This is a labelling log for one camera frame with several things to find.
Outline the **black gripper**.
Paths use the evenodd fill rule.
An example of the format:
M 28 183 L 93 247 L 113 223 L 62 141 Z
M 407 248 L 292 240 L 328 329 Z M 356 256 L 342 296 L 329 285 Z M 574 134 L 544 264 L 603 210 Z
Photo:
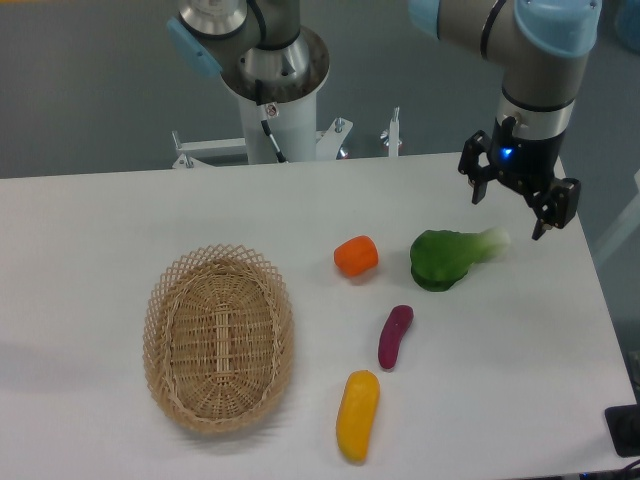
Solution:
M 515 120 L 508 117 L 494 124 L 492 138 L 483 130 L 469 137 L 463 146 L 458 171 L 472 187 L 471 202 L 480 203 L 490 182 L 525 196 L 536 216 L 532 233 L 539 240 L 548 230 L 563 229 L 576 215 L 582 184 L 575 178 L 555 178 L 554 167 L 565 133 L 538 140 L 515 136 Z M 488 163 L 480 164 L 487 154 Z

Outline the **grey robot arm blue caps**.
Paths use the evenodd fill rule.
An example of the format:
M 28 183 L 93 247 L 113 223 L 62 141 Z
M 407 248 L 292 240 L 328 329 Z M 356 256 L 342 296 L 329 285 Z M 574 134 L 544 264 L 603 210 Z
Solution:
M 472 199 L 496 181 L 533 210 L 533 234 L 565 227 L 581 185 L 555 174 L 588 57 L 597 37 L 597 1 L 412 1 L 423 32 L 502 66 L 491 133 L 464 144 L 458 169 Z M 180 56 L 220 78 L 236 97 L 253 164 L 334 158 L 346 129 L 316 132 L 316 94 L 329 73 L 323 40 L 300 21 L 296 1 L 182 1 L 167 23 Z

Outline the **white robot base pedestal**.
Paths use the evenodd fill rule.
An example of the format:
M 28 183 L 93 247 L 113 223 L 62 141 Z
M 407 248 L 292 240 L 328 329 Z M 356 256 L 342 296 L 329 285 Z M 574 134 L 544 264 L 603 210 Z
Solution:
M 301 27 L 279 50 L 248 50 L 222 81 L 235 96 L 251 165 L 277 163 L 258 139 L 273 135 L 288 162 L 312 161 L 316 152 L 317 93 L 329 74 L 329 52 L 314 31 Z

